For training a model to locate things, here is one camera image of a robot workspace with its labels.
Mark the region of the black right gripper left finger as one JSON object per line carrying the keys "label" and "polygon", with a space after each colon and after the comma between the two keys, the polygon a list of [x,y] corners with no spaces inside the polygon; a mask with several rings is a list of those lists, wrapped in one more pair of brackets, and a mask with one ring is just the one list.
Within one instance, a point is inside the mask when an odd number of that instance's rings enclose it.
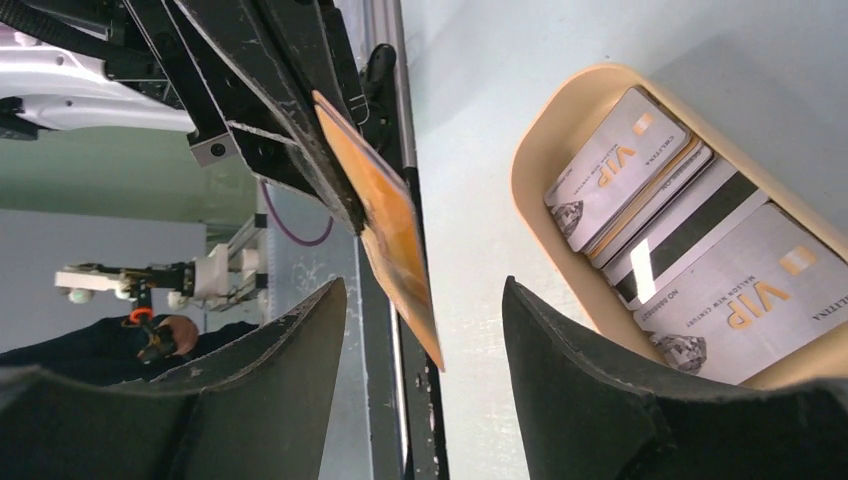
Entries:
{"label": "black right gripper left finger", "polygon": [[315,479],[342,353],[336,278],[292,310],[151,381],[96,387],[1,372],[5,479]]}

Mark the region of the orange VIP card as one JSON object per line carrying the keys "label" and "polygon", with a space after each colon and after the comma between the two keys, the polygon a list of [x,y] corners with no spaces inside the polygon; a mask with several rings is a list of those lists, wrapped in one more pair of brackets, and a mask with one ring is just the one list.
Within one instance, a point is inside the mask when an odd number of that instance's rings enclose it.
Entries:
{"label": "orange VIP card", "polygon": [[323,134],[363,205],[360,238],[374,276],[436,367],[444,371],[409,188],[324,95],[314,90],[312,98]]}

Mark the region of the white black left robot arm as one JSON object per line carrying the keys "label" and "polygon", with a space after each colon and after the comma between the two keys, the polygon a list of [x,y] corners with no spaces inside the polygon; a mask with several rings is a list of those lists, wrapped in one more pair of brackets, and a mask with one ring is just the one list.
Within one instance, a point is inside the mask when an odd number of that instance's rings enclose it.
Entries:
{"label": "white black left robot arm", "polygon": [[365,225],[316,97],[363,125],[369,103],[332,1],[5,1],[1,134],[128,127],[184,133],[201,165],[260,180]]}

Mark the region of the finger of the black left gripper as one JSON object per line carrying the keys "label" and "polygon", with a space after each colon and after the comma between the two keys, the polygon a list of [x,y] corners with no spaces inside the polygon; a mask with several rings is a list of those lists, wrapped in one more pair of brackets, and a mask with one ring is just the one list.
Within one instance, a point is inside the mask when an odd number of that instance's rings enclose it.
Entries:
{"label": "finger of the black left gripper", "polygon": [[317,126],[312,92],[320,92],[353,126],[369,107],[341,10],[332,1],[256,1],[261,29],[271,43],[260,97],[283,118]]}
{"label": "finger of the black left gripper", "polygon": [[233,140],[259,179],[322,203],[359,234],[365,213],[318,120],[362,96],[332,1],[130,1],[127,9],[198,132]]}

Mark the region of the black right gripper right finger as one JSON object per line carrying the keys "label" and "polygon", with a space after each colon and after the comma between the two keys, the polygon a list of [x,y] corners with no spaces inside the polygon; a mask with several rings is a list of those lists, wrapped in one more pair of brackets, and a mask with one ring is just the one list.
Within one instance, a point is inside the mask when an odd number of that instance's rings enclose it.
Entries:
{"label": "black right gripper right finger", "polygon": [[754,390],[687,375],[508,277],[502,323],[534,479],[843,479],[847,383]]}

